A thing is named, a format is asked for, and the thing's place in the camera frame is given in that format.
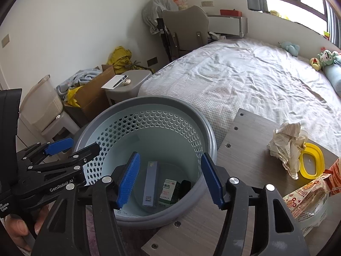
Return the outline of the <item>person's left hand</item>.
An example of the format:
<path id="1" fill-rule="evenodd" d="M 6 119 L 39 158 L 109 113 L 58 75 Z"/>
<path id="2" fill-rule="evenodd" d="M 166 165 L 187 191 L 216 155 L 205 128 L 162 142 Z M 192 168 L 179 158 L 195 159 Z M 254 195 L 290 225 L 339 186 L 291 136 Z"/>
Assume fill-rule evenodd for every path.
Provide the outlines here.
<path id="1" fill-rule="evenodd" d="M 49 214 L 49 206 L 45 205 L 41 208 L 38 217 L 36 219 L 35 223 L 35 233 L 38 235 L 46 217 Z M 32 249 L 28 245 L 28 243 L 24 240 L 24 237 L 29 234 L 29 229 L 26 225 L 26 223 L 20 219 L 20 218 L 13 218 L 11 216 L 7 216 L 5 218 L 5 228 L 7 230 L 7 233 L 11 237 L 11 239 L 14 241 L 14 243 L 17 245 L 17 247 L 20 248 L 22 252 L 24 252 L 27 255 L 30 255 Z"/>

